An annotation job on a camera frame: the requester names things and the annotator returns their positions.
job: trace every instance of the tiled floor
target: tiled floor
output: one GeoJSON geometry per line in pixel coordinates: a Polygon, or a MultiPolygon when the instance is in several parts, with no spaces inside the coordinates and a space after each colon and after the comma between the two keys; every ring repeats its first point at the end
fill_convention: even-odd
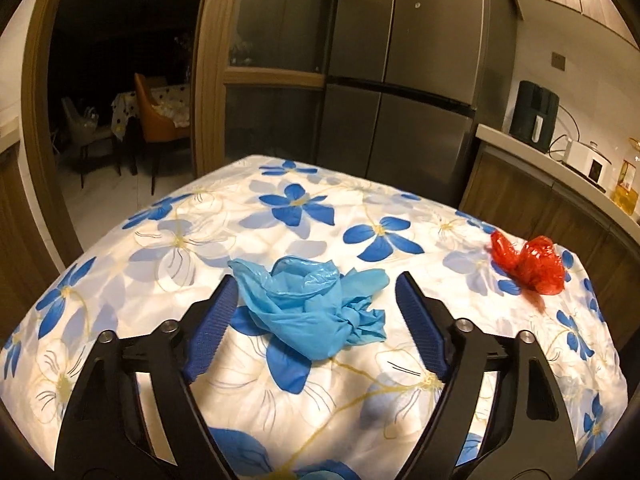
{"type": "Polygon", "coordinates": [[[105,140],[91,145],[91,162],[98,168],[85,176],[81,189],[80,174],[73,169],[78,151],[71,147],[60,155],[58,181],[84,250],[124,219],[193,179],[190,150],[168,152],[161,159],[156,192],[151,196],[150,157],[138,158],[136,176],[132,176],[123,160],[122,176],[118,176],[111,157],[111,141],[105,140]]]}

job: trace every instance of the glass panel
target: glass panel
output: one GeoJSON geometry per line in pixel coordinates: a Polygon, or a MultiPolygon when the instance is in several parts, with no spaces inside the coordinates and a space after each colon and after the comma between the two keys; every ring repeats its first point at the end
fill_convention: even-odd
{"type": "Polygon", "coordinates": [[[251,154],[312,161],[322,92],[291,88],[226,88],[225,158],[251,154]]]}
{"type": "Polygon", "coordinates": [[[324,72],[334,0],[236,0],[229,65],[324,72]]]}

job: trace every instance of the floral tablecloth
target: floral tablecloth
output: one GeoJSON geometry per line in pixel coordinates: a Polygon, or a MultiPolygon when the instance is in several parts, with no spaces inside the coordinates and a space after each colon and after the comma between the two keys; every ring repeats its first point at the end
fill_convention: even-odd
{"type": "MultiPolygon", "coordinates": [[[[151,95],[158,103],[153,106],[159,114],[173,120],[177,128],[190,124],[191,87],[186,85],[161,86],[151,89],[151,95]]],[[[111,102],[113,115],[111,131],[120,140],[127,130],[127,123],[138,116],[138,99],[135,92],[121,92],[111,102]]]]}
{"type": "MultiPolygon", "coordinates": [[[[488,333],[531,330],[558,378],[584,462],[626,407],[626,383],[590,280],[557,246],[564,292],[532,296],[492,264],[494,227],[391,187],[289,161],[249,156],[141,211],[109,232],[40,298],[0,353],[0,396],[53,464],[65,405],[98,333],[145,334],[208,298],[229,258],[268,269],[284,254],[333,260],[343,272],[383,268],[374,297],[387,340],[311,362],[239,308],[194,397],[240,476],[392,479],[427,424],[442,384],[425,370],[393,283],[409,270],[454,317],[488,333]]],[[[510,237],[516,244],[522,240],[510,237]]],[[[139,374],[156,453],[171,460],[139,374]]],[[[461,461],[478,452],[492,405],[486,374],[461,461]]]]}

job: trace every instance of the rice cooker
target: rice cooker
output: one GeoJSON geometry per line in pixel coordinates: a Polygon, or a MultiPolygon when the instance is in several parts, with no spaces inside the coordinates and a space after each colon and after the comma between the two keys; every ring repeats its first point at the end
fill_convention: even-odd
{"type": "Polygon", "coordinates": [[[562,162],[596,186],[603,188],[611,171],[611,161],[597,150],[595,142],[585,144],[570,140],[564,151],[562,162]]]}

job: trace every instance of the glass door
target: glass door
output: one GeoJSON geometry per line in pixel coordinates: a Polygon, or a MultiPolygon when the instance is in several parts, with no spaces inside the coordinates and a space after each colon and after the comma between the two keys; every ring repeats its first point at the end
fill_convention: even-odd
{"type": "Polygon", "coordinates": [[[337,0],[202,0],[198,176],[258,153],[312,162],[337,0]]]}

